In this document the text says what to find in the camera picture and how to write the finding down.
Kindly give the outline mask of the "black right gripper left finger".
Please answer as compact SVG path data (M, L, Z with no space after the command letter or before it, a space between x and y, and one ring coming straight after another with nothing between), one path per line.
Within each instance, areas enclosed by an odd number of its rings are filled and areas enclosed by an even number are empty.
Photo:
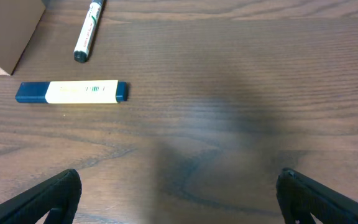
M72 223L81 197L80 176L74 169L43 181L0 204L0 223Z

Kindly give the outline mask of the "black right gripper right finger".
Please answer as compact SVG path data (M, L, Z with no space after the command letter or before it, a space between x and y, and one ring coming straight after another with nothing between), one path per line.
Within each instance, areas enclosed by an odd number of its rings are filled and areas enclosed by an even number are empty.
M276 183L277 200L286 224L355 223L358 203L290 168Z

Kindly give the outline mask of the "yellow highlighter blue caps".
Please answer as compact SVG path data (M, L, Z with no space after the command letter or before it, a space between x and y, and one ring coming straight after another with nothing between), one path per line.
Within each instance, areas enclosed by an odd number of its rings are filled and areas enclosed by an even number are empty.
M128 86L118 80L23 82L18 103L116 104L127 100Z

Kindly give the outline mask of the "white board marker black cap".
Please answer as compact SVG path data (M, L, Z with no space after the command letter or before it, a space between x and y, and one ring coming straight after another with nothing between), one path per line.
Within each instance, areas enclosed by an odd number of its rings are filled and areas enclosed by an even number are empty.
M74 59L77 62L85 63L89 58L91 44L104 3L105 0L92 0L89 5L88 12L73 51Z

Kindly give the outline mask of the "brown cardboard box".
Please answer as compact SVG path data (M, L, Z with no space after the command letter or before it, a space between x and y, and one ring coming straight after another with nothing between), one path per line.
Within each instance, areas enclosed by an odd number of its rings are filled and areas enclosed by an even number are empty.
M0 0L0 75L12 75L44 10L41 0Z

